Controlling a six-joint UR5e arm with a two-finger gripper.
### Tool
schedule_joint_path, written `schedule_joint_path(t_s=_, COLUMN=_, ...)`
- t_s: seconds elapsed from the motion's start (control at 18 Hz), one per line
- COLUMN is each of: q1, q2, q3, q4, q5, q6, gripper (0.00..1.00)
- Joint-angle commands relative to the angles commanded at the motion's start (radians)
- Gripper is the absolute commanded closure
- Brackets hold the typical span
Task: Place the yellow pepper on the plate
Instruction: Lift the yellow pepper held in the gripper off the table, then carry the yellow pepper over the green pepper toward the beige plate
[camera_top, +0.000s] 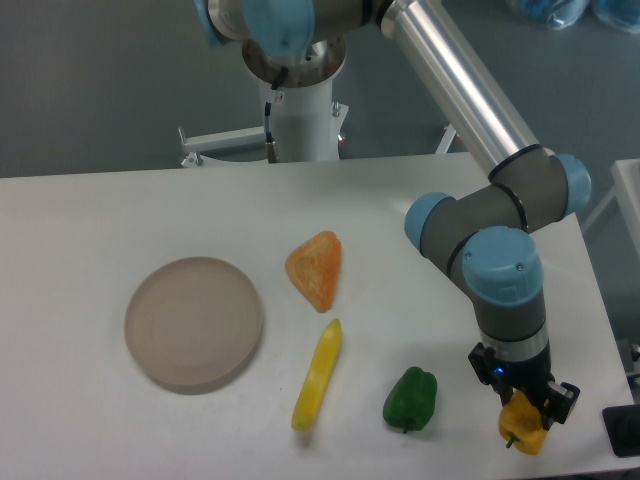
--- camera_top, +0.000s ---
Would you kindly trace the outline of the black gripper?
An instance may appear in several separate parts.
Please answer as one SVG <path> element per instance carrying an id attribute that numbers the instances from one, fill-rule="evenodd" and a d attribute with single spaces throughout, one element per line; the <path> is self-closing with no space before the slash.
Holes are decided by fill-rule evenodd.
<path id="1" fill-rule="evenodd" d="M 494 390 L 502 406 L 510 402 L 515 390 L 529 400 L 544 400 L 540 413 L 546 431 L 555 423 L 564 424 L 579 398 L 577 386 L 556 382 L 549 346 L 528 360 L 511 362 L 499 358 L 493 347 L 478 343 L 468 359 L 479 381 Z"/>

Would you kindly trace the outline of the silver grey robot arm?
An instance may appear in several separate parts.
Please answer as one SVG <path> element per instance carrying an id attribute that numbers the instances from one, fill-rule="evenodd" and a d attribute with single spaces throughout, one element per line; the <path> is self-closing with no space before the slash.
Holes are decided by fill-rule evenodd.
<path id="1" fill-rule="evenodd" d="M 393 40 L 474 159 L 486 187 L 464 198 L 426 194 L 404 230 L 414 247 L 472 301 L 481 333 L 469 356 L 479 380 L 509 403 L 523 394 L 544 428 L 580 394 L 551 372 L 543 273 L 533 232 L 581 209 L 591 181 L 570 155 L 539 144 L 438 1 L 199 1 L 214 46 L 238 42 L 259 80 L 257 132 L 272 163 L 338 156 L 335 105 L 315 99 L 341 69 L 344 36 L 369 24 Z"/>

